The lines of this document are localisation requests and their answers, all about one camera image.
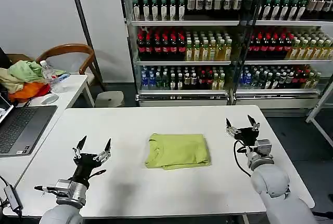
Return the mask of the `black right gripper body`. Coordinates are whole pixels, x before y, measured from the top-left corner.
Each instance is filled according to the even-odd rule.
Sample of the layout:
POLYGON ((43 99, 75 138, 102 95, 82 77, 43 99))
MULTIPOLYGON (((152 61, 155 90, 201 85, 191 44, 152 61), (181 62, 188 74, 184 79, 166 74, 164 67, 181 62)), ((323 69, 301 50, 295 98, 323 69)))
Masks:
POLYGON ((235 134, 235 139, 240 140, 245 146, 254 146, 255 141, 258 138, 258 130, 252 127, 245 127, 237 129, 238 132, 235 134))

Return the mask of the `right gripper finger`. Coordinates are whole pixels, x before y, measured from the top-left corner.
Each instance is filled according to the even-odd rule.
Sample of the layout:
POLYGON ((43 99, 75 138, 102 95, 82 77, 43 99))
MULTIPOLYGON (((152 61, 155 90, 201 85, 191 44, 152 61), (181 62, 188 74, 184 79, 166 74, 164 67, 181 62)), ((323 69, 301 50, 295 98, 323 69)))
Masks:
POLYGON ((232 136, 234 139, 240 139, 241 138, 241 131, 234 126, 231 125, 228 118, 226 118, 226 132, 232 136))
POLYGON ((258 132, 259 128, 260 128, 260 123, 257 123, 255 121, 255 119, 253 117, 251 117, 250 115, 248 115, 248 120, 249 120, 250 124, 252 125, 252 131, 258 132))

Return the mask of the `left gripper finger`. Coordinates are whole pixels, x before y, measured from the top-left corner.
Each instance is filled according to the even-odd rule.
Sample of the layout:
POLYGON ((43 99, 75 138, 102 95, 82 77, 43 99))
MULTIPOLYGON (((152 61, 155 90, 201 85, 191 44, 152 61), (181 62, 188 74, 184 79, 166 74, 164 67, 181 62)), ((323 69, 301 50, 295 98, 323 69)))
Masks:
POLYGON ((93 157, 93 160, 96 162, 104 163, 108 158, 111 157, 111 138, 109 138, 105 149, 100 152, 98 155, 93 157))
POLYGON ((72 148, 74 151, 74 157, 73 159, 80 159, 81 158, 81 151, 84 147, 85 141, 86 141, 87 136, 84 136, 77 144, 76 147, 72 148))

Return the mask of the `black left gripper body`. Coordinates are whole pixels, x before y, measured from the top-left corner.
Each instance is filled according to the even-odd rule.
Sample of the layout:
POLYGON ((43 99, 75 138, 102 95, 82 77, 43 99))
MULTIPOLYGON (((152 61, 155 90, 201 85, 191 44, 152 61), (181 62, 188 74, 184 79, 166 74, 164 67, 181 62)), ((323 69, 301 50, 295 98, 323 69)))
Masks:
POLYGON ((74 157, 73 161, 76 169, 70 180, 78 183, 88 183, 92 170, 101 166, 101 161, 95 159, 96 156, 96 154, 82 153, 80 157, 74 157))

